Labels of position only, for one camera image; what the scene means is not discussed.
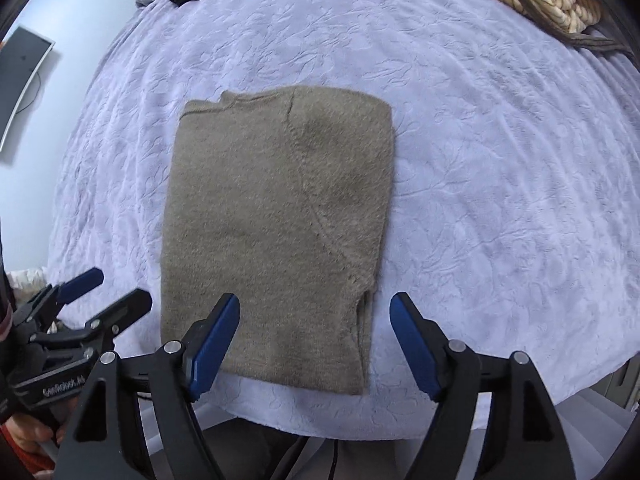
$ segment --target black bracket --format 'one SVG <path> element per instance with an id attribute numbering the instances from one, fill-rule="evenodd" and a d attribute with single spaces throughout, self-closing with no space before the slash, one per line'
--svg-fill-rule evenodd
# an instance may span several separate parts
<path id="1" fill-rule="evenodd" d="M 480 392 L 492 402 L 476 480 L 575 480 L 560 420 L 527 354 L 486 356 L 448 340 L 405 292 L 393 297 L 390 320 L 418 387 L 438 403 L 405 480 L 455 480 Z"/>
<path id="2" fill-rule="evenodd" d="M 146 392 L 175 480 L 224 480 L 191 403 L 211 388 L 239 320 L 238 298 L 223 294 L 182 341 L 127 359 L 103 353 L 69 420 L 54 478 L 155 478 L 138 405 L 138 393 Z"/>
<path id="3" fill-rule="evenodd" d="M 13 314 L 8 338 L 0 342 L 0 424 L 17 412 L 29 413 L 55 431 L 50 407 L 79 395 L 98 357 L 113 350 L 113 338 L 151 310 L 151 296 L 136 289 L 79 330 L 49 333 L 60 310 L 104 280 L 90 269 L 59 285 L 47 285 Z M 47 446 L 55 459 L 56 446 Z"/>

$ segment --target wall-mounted tv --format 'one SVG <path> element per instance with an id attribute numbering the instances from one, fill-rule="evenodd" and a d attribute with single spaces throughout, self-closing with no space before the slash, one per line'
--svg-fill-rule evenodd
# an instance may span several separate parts
<path id="1" fill-rule="evenodd" d="M 0 152 L 24 93 L 53 42 L 18 27 L 0 48 Z"/>

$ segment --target red sleeve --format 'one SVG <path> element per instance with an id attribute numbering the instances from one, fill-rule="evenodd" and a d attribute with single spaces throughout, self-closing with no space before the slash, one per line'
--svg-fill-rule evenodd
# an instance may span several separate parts
<path id="1" fill-rule="evenodd" d="M 41 456 L 36 454 L 27 453 L 18 447 L 18 445 L 14 442 L 14 439 L 11 436 L 11 433 L 5 428 L 4 424 L 0 426 L 0 430 L 2 430 L 2 434 L 4 438 L 8 442 L 9 446 L 12 447 L 14 453 L 20 459 L 20 462 L 24 464 L 29 473 L 35 474 L 38 471 L 49 471 L 52 470 L 55 466 L 53 460 L 51 460 L 48 456 Z"/>

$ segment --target human hand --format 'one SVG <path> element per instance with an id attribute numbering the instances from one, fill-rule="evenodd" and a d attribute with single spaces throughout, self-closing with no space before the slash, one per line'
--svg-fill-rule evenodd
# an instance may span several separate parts
<path id="1" fill-rule="evenodd" d="M 77 404 L 77 397 L 66 402 L 69 414 Z M 5 423 L 5 427 L 18 447 L 27 453 L 43 456 L 47 456 L 47 453 L 40 447 L 40 443 L 52 440 L 55 437 L 56 442 L 60 444 L 66 431 L 65 423 L 54 435 L 51 428 L 26 413 L 15 413 L 15 415 Z"/>

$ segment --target black cable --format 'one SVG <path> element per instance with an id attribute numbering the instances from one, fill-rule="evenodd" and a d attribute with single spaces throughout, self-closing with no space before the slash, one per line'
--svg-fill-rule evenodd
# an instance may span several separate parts
<path id="1" fill-rule="evenodd" d="M 287 480 L 287 478 L 289 477 L 289 473 L 291 473 L 293 469 L 293 466 L 295 466 L 298 462 L 298 459 L 302 454 L 302 450 L 305 449 L 308 440 L 308 436 L 298 437 L 293 446 L 291 446 L 287 450 L 280 463 L 276 466 L 276 469 L 273 472 L 270 480 Z"/>
<path id="2" fill-rule="evenodd" d="M 326 480 L 334 480 L 335 466 L 338 464 L 338 441 L 334 440 L 334 461 L 331 462 L 331 470 Z"/>
<path id="3" fill-rule="evenodd" d="M 38 72 L 36 72 L 36 76 L 38 76 L 38 89 L 36 90 L 36 95 L 33 96 L 33 99 L 31 100 L 31 102 L 20 108 L 15 114 L 19 114 L 20 112 L 25 111 L 27 108 L 29 108 L 32 104 L 34 104 L 34 102 L 36 102 L 36 99 L 38 98 L 38 94 L 40 93 L 40 87 L 42 86 L 42 79 L 40 79 L 40 74 Z"/>

